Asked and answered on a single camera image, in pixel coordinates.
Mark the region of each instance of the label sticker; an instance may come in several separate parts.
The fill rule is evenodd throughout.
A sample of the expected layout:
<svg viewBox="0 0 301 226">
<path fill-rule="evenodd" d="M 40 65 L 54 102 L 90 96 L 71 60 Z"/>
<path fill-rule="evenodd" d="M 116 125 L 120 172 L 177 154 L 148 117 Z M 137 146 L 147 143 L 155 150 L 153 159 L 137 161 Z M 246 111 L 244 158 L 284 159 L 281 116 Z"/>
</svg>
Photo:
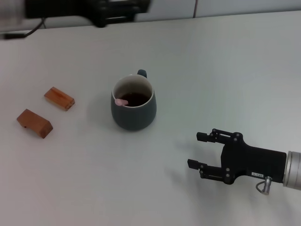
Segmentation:
<svg viewBox="0 0 301 226">
<path fill-rule="evenodd" d="M 263 178 L 263 174 L 260 174 L 260 173 L 253 173 L 252 172 L 252 176 Z"/>
</svg>

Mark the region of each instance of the coffee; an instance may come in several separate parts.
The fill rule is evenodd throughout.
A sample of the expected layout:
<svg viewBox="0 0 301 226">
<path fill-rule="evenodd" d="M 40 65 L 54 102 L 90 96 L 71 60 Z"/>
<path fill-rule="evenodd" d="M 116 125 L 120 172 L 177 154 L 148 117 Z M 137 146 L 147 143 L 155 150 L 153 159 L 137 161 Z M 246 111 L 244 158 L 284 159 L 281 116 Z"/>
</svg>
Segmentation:
<svg viewBox="0 0 301 226">
<path fill-rule="evenodd" d="M 120 99 L 127 100 L 129 107 L 137 107 L 145 104 L 149 101 L 149 97 L 141 93 L 127 93 L 123 95 Z"/>
</svg>

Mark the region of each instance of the silver cylinder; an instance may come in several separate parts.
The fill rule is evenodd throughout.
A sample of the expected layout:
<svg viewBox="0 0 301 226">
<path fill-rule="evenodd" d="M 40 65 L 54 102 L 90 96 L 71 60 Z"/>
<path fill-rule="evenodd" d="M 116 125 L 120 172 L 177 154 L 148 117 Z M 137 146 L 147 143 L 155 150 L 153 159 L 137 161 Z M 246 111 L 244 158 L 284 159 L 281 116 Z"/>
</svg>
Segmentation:
<svg viewBox="0 0 301 226">
<path fill-rule="evenodd" d="M 0 0 L 0 28 L 18 25 L 24 17 L 24 0 Z"/>
<path fill-rule="evenodd" d="M 301 153 L 288 152 L 283 186 L 301 190 Z"/>
</svg>

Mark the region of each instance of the mug handle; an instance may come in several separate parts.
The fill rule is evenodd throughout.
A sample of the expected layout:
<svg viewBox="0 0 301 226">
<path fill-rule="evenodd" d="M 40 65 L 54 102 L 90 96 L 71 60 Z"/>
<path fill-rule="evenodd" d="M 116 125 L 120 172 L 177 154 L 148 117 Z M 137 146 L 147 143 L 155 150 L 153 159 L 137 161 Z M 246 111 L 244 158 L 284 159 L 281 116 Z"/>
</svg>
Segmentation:
<svg viewBox="0 0 301 226">
<path fill-rule="evenodd" d="M 138 72 L 137 72 L 138 75 L 142 75 L 144 76 L 145 78 L 147 78 L 147 75 L 146 75 L 146 71 L 145 70 L 142 70 L 140 69 Z"/>
</svg>

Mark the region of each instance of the mug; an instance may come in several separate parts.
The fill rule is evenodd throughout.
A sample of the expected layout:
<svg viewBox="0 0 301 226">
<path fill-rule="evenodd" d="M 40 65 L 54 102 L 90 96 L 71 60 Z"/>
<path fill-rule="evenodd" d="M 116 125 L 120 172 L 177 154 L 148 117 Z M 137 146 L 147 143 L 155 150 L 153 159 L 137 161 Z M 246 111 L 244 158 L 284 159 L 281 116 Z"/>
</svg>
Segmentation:
<svg viewBox="0 0 301 226">
<path fill-rule="evenodd" d="M 128 93 L 139 93 L 149 100 L 140 106 L 118 106 L 115 100 Z M 145 70 L 139 70 L 137 75 L 129 75 L 120 79 L 111 95 L 111 112 L 114 121 L 126 130 L 140 130 L 149 126 L 157 112 L 154 88 L 147 80 Z"/>
</svg>

